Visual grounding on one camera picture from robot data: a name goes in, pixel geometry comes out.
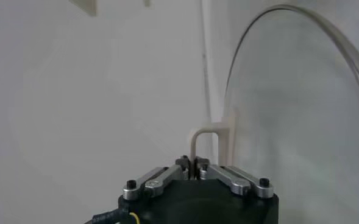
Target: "white wall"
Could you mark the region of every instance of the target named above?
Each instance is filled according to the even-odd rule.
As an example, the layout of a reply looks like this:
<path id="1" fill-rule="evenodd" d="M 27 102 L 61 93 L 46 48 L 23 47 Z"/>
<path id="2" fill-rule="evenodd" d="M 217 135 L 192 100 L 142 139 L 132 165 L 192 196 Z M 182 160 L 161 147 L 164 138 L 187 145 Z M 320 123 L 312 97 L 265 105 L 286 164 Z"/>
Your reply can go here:
<path id="1" fill-rule="evenodd" d="M 260 11 L 284 3 L 305 7 L 324 16 L 359 51 L 359 0 L 203 0 L 212 120 L 219 121 L 222 116 L 229 68 L 240 36 Z"/>
<path id="2" fill-rule="evenodd" d="M 203 2 L 213 120 L 222 116 L 241 34 L 281 2 Z M 359 1 L 289 3 L 329 19 L 359 50 Z M 235 165 L 271 178 L 280 223 L 359 223 L 358 86 L 318 27 L 293 12 L 267 16 L 250 30 L 233 73 L 231 105 L 241 111 Z"/>
<path id="3" fill-rule="evenodd" d="M 0 0 L 0 223 L 116 208 L 205 121 L 199 2 L 98 4 Z"/>

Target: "yellow wire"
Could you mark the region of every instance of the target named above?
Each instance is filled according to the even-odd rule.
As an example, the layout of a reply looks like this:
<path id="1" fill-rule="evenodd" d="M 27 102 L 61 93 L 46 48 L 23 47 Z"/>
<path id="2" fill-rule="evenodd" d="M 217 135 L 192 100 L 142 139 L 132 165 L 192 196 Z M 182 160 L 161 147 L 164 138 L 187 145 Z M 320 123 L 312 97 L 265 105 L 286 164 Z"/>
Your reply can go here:
<path id="1" fill-rule="evenodd" d="M 131 213 L 129 213 L 129 215 L 135 217 L 136 223 L 137 223 L 137 224 L 140 224 L 140 219 L 138 218 L 138 216 L 136 215 L 136 213 L 131 212 Z"/>

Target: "black knob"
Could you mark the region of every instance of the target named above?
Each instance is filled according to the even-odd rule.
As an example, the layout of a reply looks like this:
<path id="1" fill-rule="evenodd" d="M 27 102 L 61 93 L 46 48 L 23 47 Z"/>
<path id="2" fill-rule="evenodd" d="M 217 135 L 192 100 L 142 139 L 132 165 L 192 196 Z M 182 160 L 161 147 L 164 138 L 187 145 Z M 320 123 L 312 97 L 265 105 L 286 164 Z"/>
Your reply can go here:
<path id="1" fill-rule="evenodd" d="M 201 169 L 204 171 L 208 170 L 208 164 L 203 164 Z"/>
<path id="2" fill-rule="evenodd" d="M 137 183 L 135 180 L 128 180 L 126 182 L 126 188 L 131 190 L 131 189 L 135 189 L 136 187 L 137 187 Z"/>
<path id="3" fill-rule="evenodd" d="M 270 180 L 267 179 L 267 178 L 261 178 L 261 179 L 259 180 L 259 185 L 260 185 L 261 187 L 269 187 L 269 186 L 270 186 Z"/>

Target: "silver metal arm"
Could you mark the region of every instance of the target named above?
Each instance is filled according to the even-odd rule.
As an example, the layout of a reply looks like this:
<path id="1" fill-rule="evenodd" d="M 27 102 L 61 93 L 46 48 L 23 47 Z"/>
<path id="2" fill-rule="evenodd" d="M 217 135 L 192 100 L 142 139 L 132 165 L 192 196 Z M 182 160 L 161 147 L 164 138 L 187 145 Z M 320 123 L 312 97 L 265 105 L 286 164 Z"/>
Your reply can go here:
<path id="1" fill-rule="evenodd" d="M 145 188 L 151 190 L 151 197 L 156 197 L 163 193 L 165 187 L 167 187 L 172 180 L 184 180 L 184 176 L 185 174 L 183 173 L 182 167 L 180 165 L 173 165 L 157 178 L 147 181 Z"/>
<path id="2" fill-rule="evenodd" d="M 267 185 L 261 185 L 260 180 L 251 174 L 242 171 L 241 169 L 229 166 L 225 168 L 227 171 L 238 175 L 241 178 L 248 180 L 251 184 L 251 189 L 258 195 L 260 198 L 272 198 L 274 195 L 273 186 L 268 183 Z"/>
<path id="3" fill-rule="evenodd" d="M 251 189 L 249 181 L 237 177 L 217 165 L 210 165 L 206 172 L 206 179 L 217 179 L 227 185 L 232 193 L 246 195 Z"/>
<path id="4" fill-rule="evenodd" d="M 144 190 L 144 183 L 147 180 L 156 177 L 164 171 L 162 167 L 156 167 L 153 170 L 149 171 L 142 177 L 136 180 L 135 188 L 129 189 L 126 185 L 123 188 L 123 197 L 125 200 L 137 200 L 140 196 L 141 191 Z"/>

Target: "white plastic bracket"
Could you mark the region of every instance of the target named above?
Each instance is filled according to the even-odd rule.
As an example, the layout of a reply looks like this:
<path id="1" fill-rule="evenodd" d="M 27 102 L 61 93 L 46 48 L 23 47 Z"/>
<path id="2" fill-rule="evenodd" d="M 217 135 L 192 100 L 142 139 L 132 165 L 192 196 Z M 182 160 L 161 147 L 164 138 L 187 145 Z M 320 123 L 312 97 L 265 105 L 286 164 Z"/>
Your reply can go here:
<path id="1" fill-rule="evenodd" d="M 236 110 L 232 110 L 230 116 L 222 117 L 221 122 L 207 123 L 202 127 L 194 128 L 190 132 L 190 162 L 193 170 L 196 159 L 197 137 L 203 133 L 216 133 L 218 136 L 218 164 L 220 166 L 232 166 L 233 149 L 236 132 Z"/>

